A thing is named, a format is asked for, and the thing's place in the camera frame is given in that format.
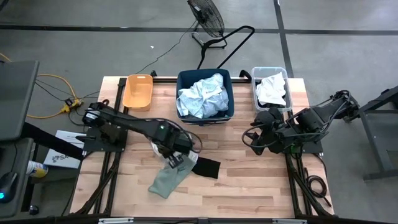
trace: concrete floor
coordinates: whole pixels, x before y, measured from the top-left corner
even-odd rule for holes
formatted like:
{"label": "concrete floor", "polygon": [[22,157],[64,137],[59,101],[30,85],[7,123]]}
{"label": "concrete floor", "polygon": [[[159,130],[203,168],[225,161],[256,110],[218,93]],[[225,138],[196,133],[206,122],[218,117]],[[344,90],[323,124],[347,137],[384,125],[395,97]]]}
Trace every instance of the concrete floor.
{"label": "concrete floor", "polygon": [[[13,0],[0,22],[74,26],[189,27],[194,18],[183,0]],[[214,0],[227,28],[250,25],[277,29],[272,0]],[[286,29],[397,30],[398,2],[394,0],[280,0]],[[129,75],[173,46],[179,32],[46,32],[0,30],[0,52],[13,60],[39,60],[40,73],[67,78],[78,96],[99,90],[102,77]],[[205,33],[200,34],[209,39]],[[225,50],[209,50],[202,68],[216,67],[247,34],[236,34]],[[304,78],[312,105],[337,90],[349,90],[361,105],[398,84],[396,35],[287,35],[294,77]],[[186,35],[180,45],[149,67],[158,75],[176,76],[194,69],[200,48]],[[223,68],[232,76],[255,66],[285,67],[279,34],[254,34]],[[58,80],[43,78],[63,90]],[[57,96],[67,95],[51,90]],[[88,104],[95,99],[88,99]],[[59,110],[61,102],[35,88],[30,114]],[[66,115],[29,119],[55,133],[82,131]],[[337,215],[344,218],[398,222],[398,178],[363,182],[377,164],[360,122],[335,121],[322,141],[328,182]],[[42,187],[40,216],[59,215],[74,179]]]}

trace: yellow cable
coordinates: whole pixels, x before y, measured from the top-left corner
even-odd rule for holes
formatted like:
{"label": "yellow cable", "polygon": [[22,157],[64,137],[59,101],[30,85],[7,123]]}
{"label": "yellow cable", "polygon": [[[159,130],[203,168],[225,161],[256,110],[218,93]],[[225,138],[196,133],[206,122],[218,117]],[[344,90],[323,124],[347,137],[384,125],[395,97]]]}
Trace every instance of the yellow cable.
{"label": "yellow cable", "polygon": [[8,62],[12,62],[12,60],[10,60],[9,58],[7,58],[7,56],[5,56],[4,54],[0,53],[0,56],[4,57]]}
{"label": "yellow cable", "polygon": [[[12,62],[12,60],[9,59],[9,58],[8,58],[7,56],[5,56],[4,54],[0,53],[0,56],[4,57],[8,62]],[[78,103],[79,103],[79,99],[78,99],[78,97],[76,96],[75,92],[73,91],[72,86],[71,86],[71,85],[69,84],[69,82],[68,82],[66,79],[64,79],[63,77],[61,77],[61,76],[59,76],[59,75],[52,75],[52,74],[39,74],[39,75],[37,75],[37,76],[38,76],[38,77],[54,77],[54,78],[59,78],[59,79],[61,79],[63,82],[65,82],[65,83],[68,85],[70,91],[72,92],[73,97],[75,97],[75,99],[74,99],[74,100],[75,100],[75,104],[78,104]],[[47,118],[53,118],[53,117],[58,116],[58,115],[60,115],[60,114],[62,114],[62,113],[69,113],[69,112],[70,112],[69,107],[65,104],[64,107],[63,107],[58,113],[53,114],[53,115],[49,115],[49,116],[33,116],[33,115],[27,114],[26,116],[29,117],[29,118],[35,118],[35,119],[47,119]]]}

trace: butcher block tabletop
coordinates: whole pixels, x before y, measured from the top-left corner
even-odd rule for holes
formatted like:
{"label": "butcher block tabletop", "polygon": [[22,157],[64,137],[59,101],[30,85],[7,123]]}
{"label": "butcher block tabletop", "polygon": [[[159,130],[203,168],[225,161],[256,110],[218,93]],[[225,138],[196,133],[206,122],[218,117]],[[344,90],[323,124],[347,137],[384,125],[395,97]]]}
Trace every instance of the butcher block tabletop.
{"label": "butcher block tabletop", "polygon": [[[113,106],[120,77],[104,77],[98,101],[109,100]],[[293,112],[308,107],[304,80],[290,78]],[[148,192],[163,163],[153,153],[148,140],[129,131],[126,150],[119,166],[112,216],[125,217],[212,217],[212,218],[292,218],[292,198],[285,157],[267,149],[261,156],[241,141],[256,115],[251,84],[233,84],[235,113],[224,124],[194,126],[183,124],[175,107],[175,83],[154,83],[149,111],[131,111],[138,118],[167,118],[197,134],[203,141],[201,157],[221,162],[218,179],[191,174],[168,199]],[[81,165],[71,212],[80,209],[98,186],[103,152],[94,152]],[[320,176],[326,183],[322,163],[314,155],[304,154],[303,164],[310,175]],[[298,190],[300,208],[303,196]],[[106,204],[108,187],[104,190],[101,211]],[[319,202],[330,213],[324,200]]]}

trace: can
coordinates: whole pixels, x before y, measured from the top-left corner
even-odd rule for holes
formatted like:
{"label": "can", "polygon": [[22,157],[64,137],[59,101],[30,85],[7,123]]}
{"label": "can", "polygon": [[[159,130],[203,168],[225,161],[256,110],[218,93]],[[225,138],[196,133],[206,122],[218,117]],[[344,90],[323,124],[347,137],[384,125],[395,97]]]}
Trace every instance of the can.
{"label": "can", "polygon": [[49,172],[49,168],[39,162],[29,161],[27,164],[26,174],[30,177],[41,178]]}

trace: navy blue bin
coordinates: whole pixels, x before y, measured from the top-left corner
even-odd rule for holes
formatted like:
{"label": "navy blue bin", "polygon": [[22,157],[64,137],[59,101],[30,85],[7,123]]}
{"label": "navy blue bin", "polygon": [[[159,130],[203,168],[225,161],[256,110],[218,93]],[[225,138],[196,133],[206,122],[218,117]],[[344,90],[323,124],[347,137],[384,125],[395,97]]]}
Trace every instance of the navy blue bin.
{"label": "navy blue bin", "polygon": [[199,80],[210,78],[216,73],[220,73],[224,77],[224,87],[228,94],[228,110],[219,111],[216,115],[209,118],[184,118],[180,115],[177,110],[178,118],[184,123],[198,124],[200,126],[212,123],[222,123],[228,121],[234,115],[234,94],[232,91],[232,81],[229,72],[225,69],[199,69],[199,70],[188,70],[182,71],[177,77],[177,90],[176,100],[178,98],[178,91],[183,88],[191,88],[195,82]]}

